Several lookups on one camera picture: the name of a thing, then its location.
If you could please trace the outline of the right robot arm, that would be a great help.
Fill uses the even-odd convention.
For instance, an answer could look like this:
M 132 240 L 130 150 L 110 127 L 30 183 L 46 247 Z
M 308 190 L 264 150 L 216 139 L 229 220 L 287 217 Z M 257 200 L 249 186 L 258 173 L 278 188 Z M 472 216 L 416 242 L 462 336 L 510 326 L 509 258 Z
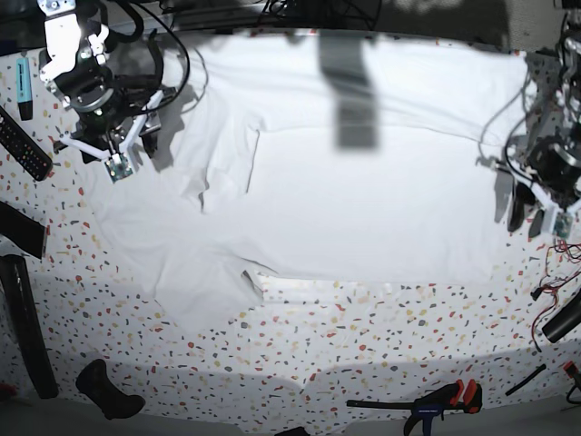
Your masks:
M 85 163 L 107 161 L 136 142 L 154 157 L 161 130 L 158 111 L 178 94 L 162 83 L 164 61 L 155 33 L 146 36 L 152 73 L 115 74 L 108 66 L 119 45 L 144 36 L 143 19 L 131 3 L 122 1 L 119 6 L 133 20 L 129 35 L 110 28 L 102 1 L 38 4 L 44 14 L 46 42 L 39 77 L 63 107 L 78 116 L 75 130 L 56 141 L 54 151 L 76 148 Z

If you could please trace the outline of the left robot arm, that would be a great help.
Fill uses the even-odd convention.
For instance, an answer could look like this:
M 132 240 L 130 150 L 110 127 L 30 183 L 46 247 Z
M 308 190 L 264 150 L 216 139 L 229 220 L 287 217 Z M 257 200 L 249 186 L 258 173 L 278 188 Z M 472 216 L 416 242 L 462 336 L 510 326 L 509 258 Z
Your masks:
M 566 239 L 580 211 L 580 3 L 555 1 L 565 12 L 556 44 L 555 79 L 525 111 L 537 117 L 525 137 L 510 135 L 497 168 L 512 177 L 507 230 L 518 230 L 537 208 L 540 233 Z

